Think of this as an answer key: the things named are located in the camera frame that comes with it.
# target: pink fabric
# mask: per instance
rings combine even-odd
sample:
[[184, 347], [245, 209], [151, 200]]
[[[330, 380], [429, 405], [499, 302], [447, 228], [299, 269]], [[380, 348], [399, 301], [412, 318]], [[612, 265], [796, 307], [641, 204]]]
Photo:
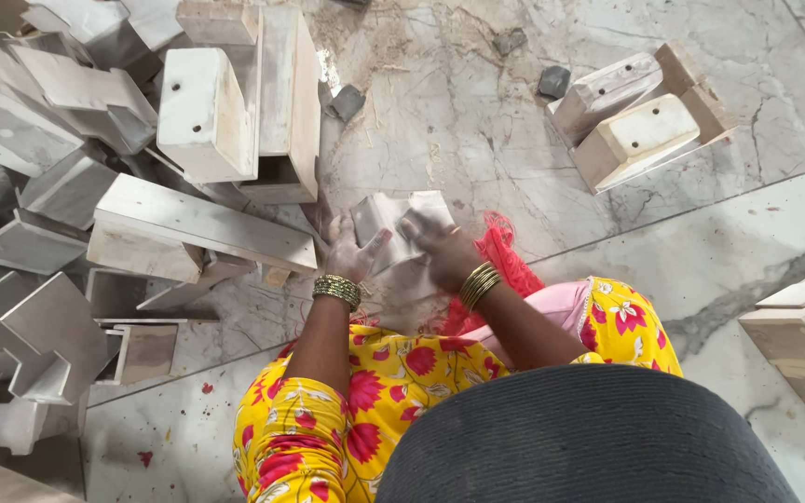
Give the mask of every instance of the pink fabric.
[[[579, 340], [580, 337], [577, 334], [578, 325], [580, 319], [582, 319], [588, 291], [591, 288], [592, 281], [590, 279], [573, 281], [571, 283], [559, 283], [557, 285], [547, 286], [524, 300], [537, 311], [545, 315], [549, 321], [561, 326], [561, 328], [572, 335], [573, 338]], [[506, 367], [509, 369], [514, 368], [514, 363], [508, 356], [508, 353], [502, 349], [502, 345], [499, 344], [496, 335], [493, 333], [493, 329], [488, 325], [472, 330], [462, 335], [462, 338], [482, 343], [483, 346], [495, 354]]]

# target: red stain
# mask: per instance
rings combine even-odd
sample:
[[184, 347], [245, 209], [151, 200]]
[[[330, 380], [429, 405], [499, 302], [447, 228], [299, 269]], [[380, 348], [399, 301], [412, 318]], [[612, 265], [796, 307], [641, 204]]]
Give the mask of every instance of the red stain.
[[151, 464], [151, 458], [154, 457], [154, 453], [151, 451], [148, 452], [140, 452], [139, 458], [141, 459], [141, 463], [145, 465], [145, 468], [148, 468], [148, 465]]

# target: bangle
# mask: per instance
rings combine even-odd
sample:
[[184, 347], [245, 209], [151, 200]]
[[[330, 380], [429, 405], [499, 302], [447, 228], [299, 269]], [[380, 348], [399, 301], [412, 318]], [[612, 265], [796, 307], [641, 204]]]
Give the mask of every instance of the bangle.
[[468, 311], [474, 311], [474, 304], [480, 300], [490, 288], [502, 281], [502, 277], [496, 269], [493, 269], [492, 262], [484, 262], [480, 267], [464, 281], [462, 289], [459, 291], [459, 298]]
[[358, 285], [349, 279], [333, 274], [325, 274], [316, 279], [316, 287], [312, 290], [312, 297], [315, 298], [316, 295], [332, 295], [341, 298], [350, 304], [350, 313], [355, 313], [362, 301]]

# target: yellow floral kurta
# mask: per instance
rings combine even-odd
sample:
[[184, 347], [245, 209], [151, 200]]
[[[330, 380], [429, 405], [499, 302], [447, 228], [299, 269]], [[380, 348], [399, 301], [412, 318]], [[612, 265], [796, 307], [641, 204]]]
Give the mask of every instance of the yellow floral kurta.
[[[574, 362], [640, 365], [682, 375], [650, 303], [615, 280], [592, 279]], [[350, 395], [318, 381], [283, 380], [273, 361], [240, 401], [235, 471], [252, 502], [373, 501], [396, 443], [447, 396], [508, 375], [482, 344], [457, 337], [405, 337], [350, 326]]]

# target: hand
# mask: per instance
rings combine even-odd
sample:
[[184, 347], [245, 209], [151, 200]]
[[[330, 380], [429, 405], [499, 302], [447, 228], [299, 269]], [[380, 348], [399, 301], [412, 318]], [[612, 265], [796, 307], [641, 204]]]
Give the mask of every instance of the hand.
[[483, 260], [474, 243], [458, 227], [445, 228], [440, 223], [417, 212], [411, 212], [416, 222], [403, 218], [402, 233], [430, 256], [430, 279], [450, 293], [458, 293], [468, 276], [480, 267]]
[[372, 262], [384, 250], [394, 233], [381, 229], [371, 241], [360, 249], [356, 245], [356, 233], [349, 215], [335, 217], [328, 227], [328, 244], [331, 251], [325, 265], [325, 273], [346, 278], [358, 284], [368, 276]]

